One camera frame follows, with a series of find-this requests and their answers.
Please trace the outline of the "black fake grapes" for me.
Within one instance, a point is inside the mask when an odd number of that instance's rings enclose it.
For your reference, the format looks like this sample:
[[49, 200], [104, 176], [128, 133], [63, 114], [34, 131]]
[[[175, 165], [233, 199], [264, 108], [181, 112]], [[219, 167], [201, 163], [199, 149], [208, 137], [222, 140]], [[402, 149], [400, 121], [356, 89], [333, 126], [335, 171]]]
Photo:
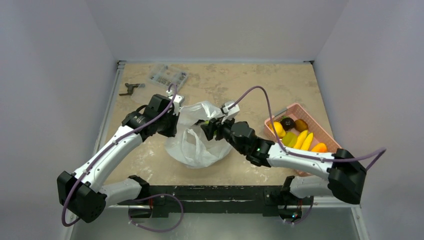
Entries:
[[197, 125], [203, 125], [203, 124], [207, 124], [207, 120], [202, 120], [202, 119], [200, 119], [200, 120], [198, 120], [196, 123], [195, 123], [195, 125], [197, 126]]

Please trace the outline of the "white plastic bag lemon print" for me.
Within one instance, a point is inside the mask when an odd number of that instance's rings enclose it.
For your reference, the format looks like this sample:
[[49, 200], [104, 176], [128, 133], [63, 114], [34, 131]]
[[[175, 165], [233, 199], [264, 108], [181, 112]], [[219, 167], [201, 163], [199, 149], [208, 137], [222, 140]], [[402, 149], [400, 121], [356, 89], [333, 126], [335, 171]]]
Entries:
[[164, 145], [166, 152], [188, 168], [206, 168], [225, 158], [232, 147], [224, 139], [208, 141], [196, 123], [220, 117], [221, 110], [209, 101], [184, 106], [180, 110], [175, 137]]

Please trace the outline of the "yellow fake lemon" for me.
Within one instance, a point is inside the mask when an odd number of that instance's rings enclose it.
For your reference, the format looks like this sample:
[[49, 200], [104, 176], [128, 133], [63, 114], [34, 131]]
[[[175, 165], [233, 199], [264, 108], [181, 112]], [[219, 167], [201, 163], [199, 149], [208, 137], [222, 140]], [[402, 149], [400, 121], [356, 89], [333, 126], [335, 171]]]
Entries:
[[275, 130], [279, 139], [282, 139], [286, 136], [286, 130], [283, 128], [283, 125], [278, 121], [273, 121], [269, 124], [271, 130]]

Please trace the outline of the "yellow green fake starfruit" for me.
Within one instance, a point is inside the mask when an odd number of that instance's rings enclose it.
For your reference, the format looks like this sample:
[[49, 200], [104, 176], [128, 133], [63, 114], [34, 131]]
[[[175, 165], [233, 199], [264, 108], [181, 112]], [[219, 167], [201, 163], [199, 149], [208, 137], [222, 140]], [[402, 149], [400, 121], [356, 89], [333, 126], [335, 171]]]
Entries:
[[286, 135], [281, 139], [284, 146], [293, 148], [297, 141], [298, 136], [293, 132], [287, 132]]

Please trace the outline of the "dark purple fake fruit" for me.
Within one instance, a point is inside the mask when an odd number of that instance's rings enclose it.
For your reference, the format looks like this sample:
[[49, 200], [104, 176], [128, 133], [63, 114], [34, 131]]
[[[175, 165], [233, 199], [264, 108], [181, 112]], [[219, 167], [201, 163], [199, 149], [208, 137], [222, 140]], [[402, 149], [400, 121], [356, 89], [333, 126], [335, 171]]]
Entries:
[[285, 131], [295, 128], [296, 123], [291, 117], [284, 117], [280, 120], [280, 124]]

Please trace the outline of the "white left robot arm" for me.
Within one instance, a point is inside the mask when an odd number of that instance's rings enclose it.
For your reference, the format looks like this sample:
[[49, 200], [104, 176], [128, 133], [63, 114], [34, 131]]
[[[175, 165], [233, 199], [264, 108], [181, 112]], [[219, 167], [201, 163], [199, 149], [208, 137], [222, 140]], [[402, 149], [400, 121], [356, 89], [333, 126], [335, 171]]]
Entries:
[[63, 206], [61, 220], [65, 227], [73, 225], [66, 220], [68, 211], [77, 220], [91, 223], [106, 207], [121, 202], [138, 205], [149, 199], [149, 183], [137, 175], [106, 185], [105, 181], [122, 160], [148, 137], [160, 134], [174, 137], [184, 97], [167, 92], [155, 94], [149, 104], [142, 105], [126, 115], [112, 138], [90, 160], [69, 173], [63, 171], [57, 178], [59, 202]]

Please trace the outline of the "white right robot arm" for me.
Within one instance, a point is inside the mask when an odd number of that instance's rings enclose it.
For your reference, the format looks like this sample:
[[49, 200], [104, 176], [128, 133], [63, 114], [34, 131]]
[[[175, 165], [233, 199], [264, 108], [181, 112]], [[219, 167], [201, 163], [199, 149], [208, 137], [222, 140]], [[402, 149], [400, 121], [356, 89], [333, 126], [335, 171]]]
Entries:
[[251, 164], [261, 167], [289, 168], [309, 173], [286, 179], [280, 196], [288, 204], [308, 196], [328, 195], [348, 204], [361, 202], [366, 168], [349, 151], [314, 153], [280, 146], [256, 135], [245, 121], [221, 122], [213, 118], [200, 124], [206, 139], [225, 140]]

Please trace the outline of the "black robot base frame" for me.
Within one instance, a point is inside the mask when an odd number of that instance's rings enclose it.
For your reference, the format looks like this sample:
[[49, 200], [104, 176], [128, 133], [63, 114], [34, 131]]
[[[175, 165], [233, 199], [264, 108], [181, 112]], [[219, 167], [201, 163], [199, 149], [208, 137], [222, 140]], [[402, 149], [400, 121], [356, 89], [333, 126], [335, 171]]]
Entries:
[[129, 216], [167, 218], [169, 214], [261, 214], [264, 217], [300, 218], [302, 207], [313, 204], [312, 197], [292, 195], [280, 185], [152, 185], [140, 203], [126, 201]]

